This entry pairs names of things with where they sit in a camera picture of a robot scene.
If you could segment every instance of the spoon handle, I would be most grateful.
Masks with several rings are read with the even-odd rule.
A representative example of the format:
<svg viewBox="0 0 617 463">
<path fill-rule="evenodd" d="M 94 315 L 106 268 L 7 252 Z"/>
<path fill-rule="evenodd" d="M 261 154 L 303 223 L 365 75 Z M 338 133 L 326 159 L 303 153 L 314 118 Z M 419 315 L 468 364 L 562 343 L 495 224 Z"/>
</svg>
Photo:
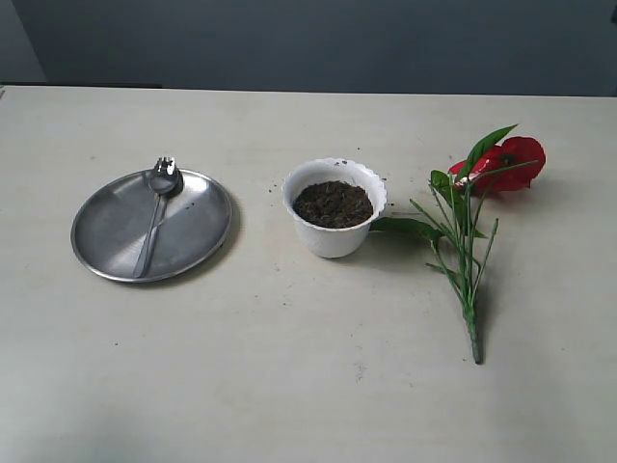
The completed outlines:
<svg viewBox="0 0 617 463">
<path fill-rule="evenodd" d="M 152 259 L 152 251 L 154 250 L 154 242 L 156 241 L 156 233 L 155 230 L 158 231 L 158 227 L 154 228 L 154 224 L 157 224 L 161 221 L 158 217 L 159 209 L 162 209 L 163 213 L 165 213 L 165 205 L 166 202 L 162 195 L 156 195 L 156 205 L 154 206 L 154 210 L 152 211 L 152 217 L 150 218 L 150 224 L 148 226 L 148 233 L 146 233 L 146 239 L 144 239 L 144 244 L 142 245 L 142 251 L 139 253 L 139 257 L 137 258 L 137 263 L 135 264 L 135 270 L 133 270 L 133 278 L 140 278 L 144 276 L 148 272 L 148 268 L 150 265 L 150 261 Z"/>
</svg>

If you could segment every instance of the gray wall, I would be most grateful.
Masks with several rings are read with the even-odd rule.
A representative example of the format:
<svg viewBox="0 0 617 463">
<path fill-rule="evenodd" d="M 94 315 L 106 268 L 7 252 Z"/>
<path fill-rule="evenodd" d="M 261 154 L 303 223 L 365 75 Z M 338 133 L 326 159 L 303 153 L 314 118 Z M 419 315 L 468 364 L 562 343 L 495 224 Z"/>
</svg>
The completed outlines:
<svg viewBox="0 0 617 463">
<path fill-rule="evenodd" d="M 615 0 L 14 0 L 51 81 L 610 95 Z"/>
<path fill-rule="evenodd" d="M 44 82 L 45 76 L 11 0 L 0 0 L 0 82 Z"/>
</svg>

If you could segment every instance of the table surface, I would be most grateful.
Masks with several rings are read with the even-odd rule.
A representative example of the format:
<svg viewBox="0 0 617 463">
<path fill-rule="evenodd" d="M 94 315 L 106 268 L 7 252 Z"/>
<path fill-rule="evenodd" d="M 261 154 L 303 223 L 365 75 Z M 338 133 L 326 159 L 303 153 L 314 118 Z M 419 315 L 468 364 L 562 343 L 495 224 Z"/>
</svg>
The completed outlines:
<svg viewBox="0 0 617 463">
<path fill-rule="evenodd" d="M 617 454 L 617 99 L 16 88 L 0 99 L 0 460 L 612 461 Z M 491 130 L 544 145 L 500 219 L 486 365 L 420 243 L 310 254 L 282 207 L 298 164 L 386 178 L 388 214 Z M 71 251 L 105 183 L 175 155 L 221 181 L 228 243 L 166 283 Z"/>
</svg>

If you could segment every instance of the stainless steel spoon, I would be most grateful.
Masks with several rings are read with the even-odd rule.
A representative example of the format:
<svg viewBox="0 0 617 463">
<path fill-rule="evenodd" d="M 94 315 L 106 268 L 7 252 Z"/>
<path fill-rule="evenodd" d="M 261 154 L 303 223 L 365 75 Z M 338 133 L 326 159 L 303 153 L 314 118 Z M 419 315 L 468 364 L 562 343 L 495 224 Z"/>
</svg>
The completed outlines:
<svg viewBox="0 0 617 463">
<path fill-rule="evenodd" d="M 142 246 L 142 251 L 137 258 L 135 270 L 133 271 L 134 278 L 144 276 L 149 269 L 152 259 L 152 251 L 156 242 L 158 225 L 165 216 L 165 208 L 167 207 L 168 196 L 177 186 L 180 178 L 180 171 L 175 165 L 175 159 L 172 157 L 159 157 L 156 165 L 150 171 L 148 178 L 148 186 L 156 194 L 156 204 L 152 212 L 152 218 L 148 227 L 148 233 Z"/>
</svg>

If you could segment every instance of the white plastic cup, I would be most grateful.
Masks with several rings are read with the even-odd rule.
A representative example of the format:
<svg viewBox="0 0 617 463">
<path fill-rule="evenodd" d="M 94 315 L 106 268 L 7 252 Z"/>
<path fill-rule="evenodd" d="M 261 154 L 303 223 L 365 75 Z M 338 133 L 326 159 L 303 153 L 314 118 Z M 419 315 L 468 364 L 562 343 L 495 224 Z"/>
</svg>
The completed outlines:
<svg viewBox="0 0 617 463">
<path fill-rule="evenodd" d="M 307 222 L 293 210 L 293 203 L 308 186 L 326 181 L 343 181 L 361 187 L 373 205 L 373 214 L 361 224 L 346 229 L 327 229 Z M 363 164 L 348 159 L 316 159 L 302 164 L 282 185 L 282 202 L 294 218 L 296 232 L 317 256 L 342 258 L 356 251 L 368 235 L 370 224 L 386 207 L 386 186 Z"/>
</svg>

